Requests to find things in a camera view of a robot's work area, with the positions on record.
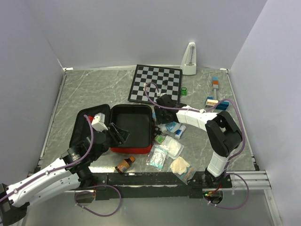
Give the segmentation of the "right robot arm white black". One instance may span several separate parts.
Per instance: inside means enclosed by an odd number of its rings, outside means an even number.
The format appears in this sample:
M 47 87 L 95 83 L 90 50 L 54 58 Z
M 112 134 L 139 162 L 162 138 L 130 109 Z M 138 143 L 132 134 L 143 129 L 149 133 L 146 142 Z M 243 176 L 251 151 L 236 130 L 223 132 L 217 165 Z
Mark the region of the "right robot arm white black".
M 232 152 L 243 142 L 241 129 L 231 115 L 227 111 L 213 113 L 185 104 L 176 105 L 168 94 L 163 94 L 153 104 L 157 122 L 187 124 L 207 133 L 213 155 L 205 169 L 203 181 L 212 188 L 219 186 Z

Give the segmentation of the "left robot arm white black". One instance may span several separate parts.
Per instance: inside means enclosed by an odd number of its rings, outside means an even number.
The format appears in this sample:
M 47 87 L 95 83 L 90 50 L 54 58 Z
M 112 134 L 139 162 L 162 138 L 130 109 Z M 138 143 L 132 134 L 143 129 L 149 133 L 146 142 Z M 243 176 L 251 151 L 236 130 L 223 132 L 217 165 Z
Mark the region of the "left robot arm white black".
M 94 182 L 89 169 L 110 147 L 126 142 L 129 131 L 109 124 L 103 132 L 90 129 L 90 135 L 71 146 L 54 162 L 30 177 L 12 185 L 0 185 L 0 218 L 4 226 L 26 216 L 29 206 L 68 190 L 88 189 Z

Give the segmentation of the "white blue small tube box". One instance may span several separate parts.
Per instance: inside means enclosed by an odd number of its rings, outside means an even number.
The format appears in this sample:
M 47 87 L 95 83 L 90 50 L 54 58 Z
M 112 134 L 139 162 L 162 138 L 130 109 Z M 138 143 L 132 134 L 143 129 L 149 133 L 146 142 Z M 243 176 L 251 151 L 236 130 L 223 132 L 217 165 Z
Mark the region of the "white blue small tube box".
M 186 126 L 185 126 L 184 124 L 182 124 L 182 125 L 180 126 L 180 128 L 175 132 L 174 137 L 175 137 L 176 139 L 180 139 L 181 136 L 182 136 L 182 134 L 183 134 L 183 132 L 184 132 L 185 130 L 186 130 Z

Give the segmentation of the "white gauze pad bag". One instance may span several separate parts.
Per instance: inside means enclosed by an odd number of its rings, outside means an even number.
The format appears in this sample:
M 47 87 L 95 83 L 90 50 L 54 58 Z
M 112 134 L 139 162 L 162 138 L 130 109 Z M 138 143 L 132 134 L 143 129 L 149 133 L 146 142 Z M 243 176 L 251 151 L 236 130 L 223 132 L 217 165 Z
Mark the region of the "white gauze pad bag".
M 170 136 L 166 136 L 161 145 L 167 150 L 167 155 L 172 159 L 178 158 L 184 149 L 184 145 Z

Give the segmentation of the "blue white gauze packet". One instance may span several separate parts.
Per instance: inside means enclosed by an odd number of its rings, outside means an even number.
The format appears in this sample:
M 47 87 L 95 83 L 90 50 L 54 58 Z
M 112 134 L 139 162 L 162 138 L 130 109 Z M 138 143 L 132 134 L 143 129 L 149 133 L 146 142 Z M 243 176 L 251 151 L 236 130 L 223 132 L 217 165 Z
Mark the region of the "blue white gauze packet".
M 181 127 L 181 124 L 174 121 L 166 124 L 160 124 L 158 125 L 158 127 L 163 133 L 165 132 L 175 133 Z

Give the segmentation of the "brown medicine bottle orange label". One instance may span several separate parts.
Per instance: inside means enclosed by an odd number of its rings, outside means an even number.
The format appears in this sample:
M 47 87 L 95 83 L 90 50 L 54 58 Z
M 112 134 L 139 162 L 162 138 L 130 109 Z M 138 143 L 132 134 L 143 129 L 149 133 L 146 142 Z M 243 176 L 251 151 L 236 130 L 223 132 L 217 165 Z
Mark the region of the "brown medicine bottle orange label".
M 119 174 L 123 174 L 125 173 L 129 168 L 130 166 L 132 165 L 132 163 L 135 162 L 135 158 L 133 156 L 130 156 L 129 158 L 127 159 L 124 159 L 121 163 L 119 163 L 115 169 L 116 171 L 119 173 Z

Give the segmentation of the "green small box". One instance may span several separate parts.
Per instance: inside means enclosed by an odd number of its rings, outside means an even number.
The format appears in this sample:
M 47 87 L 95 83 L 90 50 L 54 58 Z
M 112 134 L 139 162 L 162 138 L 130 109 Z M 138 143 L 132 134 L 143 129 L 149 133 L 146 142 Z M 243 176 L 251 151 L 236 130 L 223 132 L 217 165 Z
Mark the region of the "green small box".
M 162 143 L 164 142 L 165 138 L 166 138 L 166 137 L 163 136 L 163 135 L 156 135 L 155 138 L 154 138 L 154 140 L 155 140 L 155 142 L 157 142 L 158 144 L 162 144 Z

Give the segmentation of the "black red medicine kit case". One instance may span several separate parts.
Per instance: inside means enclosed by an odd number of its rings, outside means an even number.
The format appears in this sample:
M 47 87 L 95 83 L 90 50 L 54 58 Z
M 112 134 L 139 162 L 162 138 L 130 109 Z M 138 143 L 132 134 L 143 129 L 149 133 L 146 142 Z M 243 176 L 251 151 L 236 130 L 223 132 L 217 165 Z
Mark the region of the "black red medicine kit case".
M 153 141 L 154 120 L 152 109 L 147 105 L 98 105 L 80 110 L 77 114 L 69 147 L 90 135 L 84 116 L 101 115 L 101 122 L 111 132 L 110 149 L 115 153 L 147 154 Z

